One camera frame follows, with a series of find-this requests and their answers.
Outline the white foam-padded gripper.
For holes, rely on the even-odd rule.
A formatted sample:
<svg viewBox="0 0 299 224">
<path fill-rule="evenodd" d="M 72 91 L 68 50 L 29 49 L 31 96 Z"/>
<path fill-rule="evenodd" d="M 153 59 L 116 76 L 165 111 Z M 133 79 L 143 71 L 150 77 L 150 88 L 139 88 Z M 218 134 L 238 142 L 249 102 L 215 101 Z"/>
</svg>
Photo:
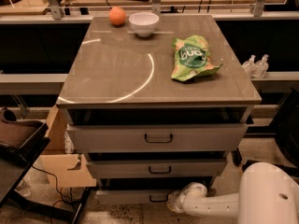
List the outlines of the white foam-padded gripper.
<svg viewBox="0 0 299 224">
<path fill-rule="evenodd" d="M 192 182 L 181 190 L 168 195 L 166 206 L 176 213 L 194 213 L 202 198 L 207 195 L 207 188 L 201 183 Z"/>
</svg>

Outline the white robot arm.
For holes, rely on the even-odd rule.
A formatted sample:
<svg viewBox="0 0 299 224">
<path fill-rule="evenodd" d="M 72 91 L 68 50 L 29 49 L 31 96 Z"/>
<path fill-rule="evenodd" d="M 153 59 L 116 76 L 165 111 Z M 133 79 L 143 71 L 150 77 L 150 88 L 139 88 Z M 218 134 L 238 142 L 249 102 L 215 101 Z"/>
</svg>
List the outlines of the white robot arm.
<svg viewBox="0 0 299 224">
<path fill-rule="evenodd" d="M 243 173 L 239 191 L 209 197 L 192 182 L 168 195 L 167 207 L 194 217 L 235 217 L 238 224 L 299 224 L 299 185 L 282 169 L 257 162 Z"/>
</svg>

